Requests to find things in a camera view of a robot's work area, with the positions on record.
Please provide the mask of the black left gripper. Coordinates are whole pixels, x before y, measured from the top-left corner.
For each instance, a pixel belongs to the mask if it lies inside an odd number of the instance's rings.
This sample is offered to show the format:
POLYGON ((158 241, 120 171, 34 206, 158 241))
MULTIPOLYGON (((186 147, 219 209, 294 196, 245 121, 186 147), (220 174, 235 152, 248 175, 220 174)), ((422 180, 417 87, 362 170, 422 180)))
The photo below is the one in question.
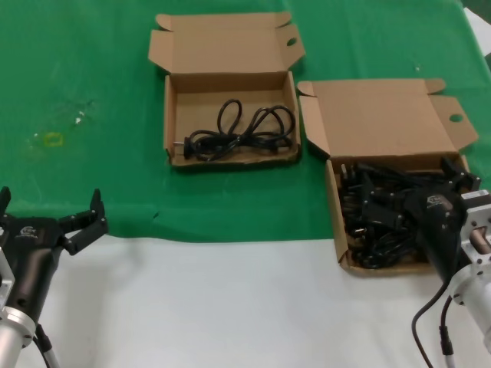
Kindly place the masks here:
POLYGON ((108 233, 101 191, 95 189, 90 208, 60 218, 16 218, 7 214, 9 187, 0 192, 1 247, 15 277, 6 305, 38 320, 61 252, 76 255, 108 233), (70 238, 64 235, 77 232, 70 238))

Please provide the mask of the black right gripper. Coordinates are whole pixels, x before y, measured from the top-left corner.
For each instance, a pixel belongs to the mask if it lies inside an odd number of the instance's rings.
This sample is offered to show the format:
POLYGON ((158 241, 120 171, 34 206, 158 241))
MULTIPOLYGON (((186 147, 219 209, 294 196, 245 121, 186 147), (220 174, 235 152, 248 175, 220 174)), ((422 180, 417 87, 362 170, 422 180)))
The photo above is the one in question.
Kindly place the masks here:
MULTIPOLYGON (((452 191, 442 187, 415 189, 404 200, 404 210, 416 230, 417 244, 442 281, 448 282, 468 264, 461 246, 463 207, 458 193, 479 190, 481 179, 447 157, 440 160, 440 167, 452 191)), ((404 216, 394 210, 368 174, 361 177, 361 219, 390 230, 404 228, 404 216)))

